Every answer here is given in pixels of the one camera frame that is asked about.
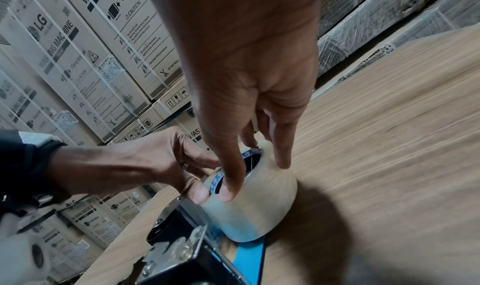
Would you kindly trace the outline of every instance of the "wooden table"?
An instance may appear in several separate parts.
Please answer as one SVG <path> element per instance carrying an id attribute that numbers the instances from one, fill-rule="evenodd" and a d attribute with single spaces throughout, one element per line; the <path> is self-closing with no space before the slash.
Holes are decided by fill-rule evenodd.
<path id="1" fill-rule="evenodd" d="M 263 284 L 480 284 L 480 27 L 409 44 L 315 99 Z M 77 282 L 116 284 L 178 194 L 158 193 Z"/>

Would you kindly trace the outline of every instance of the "tape roll core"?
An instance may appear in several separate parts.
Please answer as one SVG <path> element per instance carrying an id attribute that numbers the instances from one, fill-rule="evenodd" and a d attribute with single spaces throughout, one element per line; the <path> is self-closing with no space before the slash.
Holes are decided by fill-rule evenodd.
<path id="1" fill-rule="evenodd" d="M 242 157 L 247 174 L 236 198 L 220 200 L 224 173 L 217 168 L 204 182 L 211 195 L 201 207 L 231 240 L 249 242 L 266 235 L 285 217 L 297 194 L 297 179 L 277 166 L 268 141 L 261 141 L 259 149 L 245 149 Z"/>

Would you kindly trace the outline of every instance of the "fingernail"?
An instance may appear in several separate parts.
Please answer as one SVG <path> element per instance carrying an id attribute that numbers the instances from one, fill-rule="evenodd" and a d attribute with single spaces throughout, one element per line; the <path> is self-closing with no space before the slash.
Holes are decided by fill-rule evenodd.
<path id="1" fill-rule="evenodd" d="M 227 187 L 225 187 L 225 185 L 220 187 L 220 193 L 218 195 L 220 196 L 220 201 L 222 202 L 230 202 L 234 197 Z"/>
<path id="2" fill-rule="evenodd" d="M 203 186 L 200 189 L 197 189 L 193 194 L 193 199 L 191 200 L 197 205 L 203 204 L 209 198 L 209 190 L 207 187 Z"/>

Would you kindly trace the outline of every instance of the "person's left hand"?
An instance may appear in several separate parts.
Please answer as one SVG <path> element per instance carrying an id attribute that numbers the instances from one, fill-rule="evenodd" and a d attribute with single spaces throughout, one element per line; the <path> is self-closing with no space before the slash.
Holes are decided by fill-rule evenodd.
<path id="1" fill-rule="evenodd" d="M 115 145 L 61 147 L 50 159 L 47 176 L 71 195 L 111 194 L 162 183 L 201 204 L 209 197 L 199 180 L 208 175 L 203 168 L 219 166 L 213 153 L 195 145 L 180 128 L 170 127 Z"/>

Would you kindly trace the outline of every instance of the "tape gun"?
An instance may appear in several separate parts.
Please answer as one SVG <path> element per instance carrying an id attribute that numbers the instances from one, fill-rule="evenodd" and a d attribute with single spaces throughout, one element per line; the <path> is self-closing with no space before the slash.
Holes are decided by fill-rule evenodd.
<path id="1" fill-rule="evenodd" d="M 218 248 L 221 236 L 199 206 L 179 196 L 162 211 L 147 236 L 152 249 L 136 264 L 134 283 L 251 284 Z"/>

